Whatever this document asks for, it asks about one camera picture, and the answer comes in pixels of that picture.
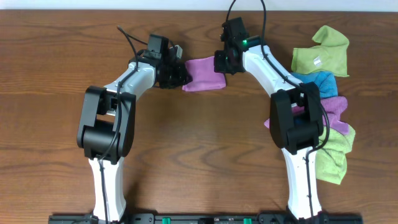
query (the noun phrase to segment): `folded purple cloth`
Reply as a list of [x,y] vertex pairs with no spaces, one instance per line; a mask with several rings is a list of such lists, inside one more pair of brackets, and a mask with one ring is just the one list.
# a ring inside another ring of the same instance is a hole
[[[321,100],[321,104],[325,108],[326,113],[329,117],[330,128],[338,131],[341,134],[349,134],[349,125],[340,121],[340,115],[344,110],[347,109],[348,102],[343,96],[336,96]],[[299,113],[304,110],[304,107],[292,108],[293,114]],[[264,125],[269,128],[269,119],[266,120]]]
[[226,86],[225,76],[214,72],[214,56],[185,62],[192,82],[184,85],[184,91],[218,90]]

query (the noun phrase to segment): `wooden table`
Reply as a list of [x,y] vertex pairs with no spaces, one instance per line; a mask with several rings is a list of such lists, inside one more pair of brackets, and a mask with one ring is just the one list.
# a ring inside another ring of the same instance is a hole
[[[0,223],[46,223],[52,213],[88,213],[93,176],[76,145],[83,95],[125,71],[130,46],[116,25],[147,40],[164,35],[184,60],[209,57],[226,12],[0,11]],[[262,12],[243,16],[261,33]],[[356,130],[341,185],[318,181],[329,212],[365,223],[398,222],[398,14],[268,12],[266,39],[290,68],[294,47],[329,25],[349,38],[342,120]],[[135,43],[138,49],[143,45]],[[136,135],[124,167],[130,211],[257,213],[283,210],[283,155],[263,122],[269,98],[248,73],[224,90],[150,89],[137,102]]]

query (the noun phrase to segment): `black cable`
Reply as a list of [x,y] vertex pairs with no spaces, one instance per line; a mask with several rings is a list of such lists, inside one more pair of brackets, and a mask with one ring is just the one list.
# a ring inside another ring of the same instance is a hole
[[127,41],[129,42],[132,51],[134,52],[134,56],[136,58],[136,66],[134,67],[134,69],[127,74],[121,81],[118,82],[118,87],[116,90],[116,98],[118,100],[118,123],[116,125],[116,130],[114,133],[114,136],[112,138],[111,144],[109,144],[107,150],[105,150],[105,152],[101,155],[98,156],[98,164],[99,164],[99,171],[101,172],[101,187],[102,187],[102,196],[103,196],[103,200],[104,200],[104,210],[105,210],[105,224],[108,224],[108,209],[107,209],[107,200],[106,200],[106,194],[105,194],[105,174],[104,174],[104,166],[103,166],[103,159],[109,154],[109,152],[112,150],[114,143],[116,142],[116,140],[119,137],[119,131],[120,131],[120,125],[122,122],[122,104],[121,104],[121,98],[120,98],[120,89],[123,85],[123,83],[130,78],[137,70],[138,70],[138,54],[136,51],[136,48],[133,46],[130,38],[132,38],[133,40],[136,40],[138,42],[141,42],[143,44],[146,44],[145,42],[142,42],[138,39],[133,38],[131,35],[127,34],[122,27],[118,26],[118,30],[120,32],[122,32],[124,34],[124,36],[127,38]]
[[[231,4],[231,6],[229,7],[227,16],[226,16],[226,21],[228,21],[228,17],[229,17],[229,13],[231,12],[231,8],[233,6],[233,4],[235,3],[236,0],[234,0]],[[265,53],[264,51],[264,36],[266,33],[266,20],[267,20],[267,9],[266,9],[266,5],[264,4],[264,0],[260,0],[261,4],[262,4],[262,8],[264,10],[264,20],[262,22],[262,34],[261,34],[261,52],[262,55],[264,56],[264,59],[267,60],[267,62],[271,65],[271,67],[278,73],[278,75],[280,77],[283,78],[283,80],[289,84],[291,84],[292,86],[296,87],[298,90],[300,90],[301,92],[309,95],[310,97],[312,97],[313,99],[317,100],[317,96],[315,96],[315,94],[311,91],[307,91],[305,88],[303,88],[302,86],[299,86],[298,84],[290,81],[285,75],[282,74],[281,71],[279,71],[279,69],[276,68],[276,66],[271,62],[271,60],[268,58],[268,55]],[[314,223],[314,217],[313,217],[313,207],[312,207],[312,194],[311,194],[311,183],[310,183],[310,166],[309,166],[309,155],[321,148],[323,148],[327,141],[329,140],[329,134],[330,134],[330,124],[329,124],[329,118],[328,115],[325,111],[325,108],[323,107],[323,105],[319,102],[318,107],[320,108],[323,117],[325,118],[325,123],[326,123],[326,135],[325,135],[325,139],[323,140],[323,142],[319,145],[319,146],[313,146],[313,149],[309,150],[306,154],[305,154],[305,165],[307,168],[307,184],[308,184],[308,199],[310,201],[310,211],[311,211],[311,219],[312,219],[312,223]]]

